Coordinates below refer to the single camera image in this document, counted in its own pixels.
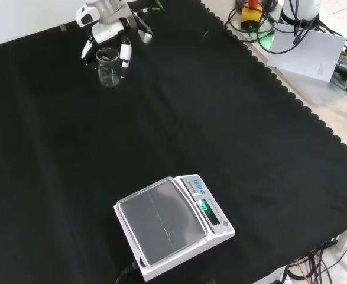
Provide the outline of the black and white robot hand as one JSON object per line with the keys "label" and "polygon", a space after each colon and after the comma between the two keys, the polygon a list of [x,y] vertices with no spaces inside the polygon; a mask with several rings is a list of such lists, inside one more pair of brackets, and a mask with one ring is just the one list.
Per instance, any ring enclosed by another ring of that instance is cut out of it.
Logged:
{"label": "black and white robot hand", "polygon": [[76,12],[76,22],[80,27],[92,26],[80,55],[83,60],[93,58],[99,48],[128,30],[136,31],[145,44],[153,38],[150,27],[128,1],[84,1]]}

